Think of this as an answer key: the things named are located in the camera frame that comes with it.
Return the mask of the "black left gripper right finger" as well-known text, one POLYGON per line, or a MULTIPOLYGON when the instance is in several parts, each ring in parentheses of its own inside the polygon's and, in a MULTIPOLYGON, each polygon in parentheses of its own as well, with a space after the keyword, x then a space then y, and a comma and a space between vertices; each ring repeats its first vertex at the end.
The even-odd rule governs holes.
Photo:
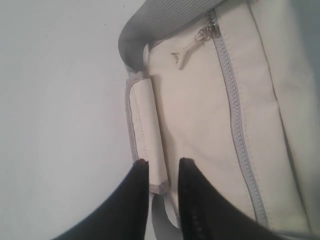
POLYGON ((272 232, 228 202, 206 179, 195 161, 178 166, 178 208, 185 240, 271 240, 272 232))

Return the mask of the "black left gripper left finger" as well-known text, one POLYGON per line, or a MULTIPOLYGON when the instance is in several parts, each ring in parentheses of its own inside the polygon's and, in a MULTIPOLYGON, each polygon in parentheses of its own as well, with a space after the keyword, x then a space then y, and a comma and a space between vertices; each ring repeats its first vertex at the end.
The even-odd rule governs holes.
POLYGON ((149 212, 149 163, 134 162, 116 190, 57 240, 143 240, 149 212))

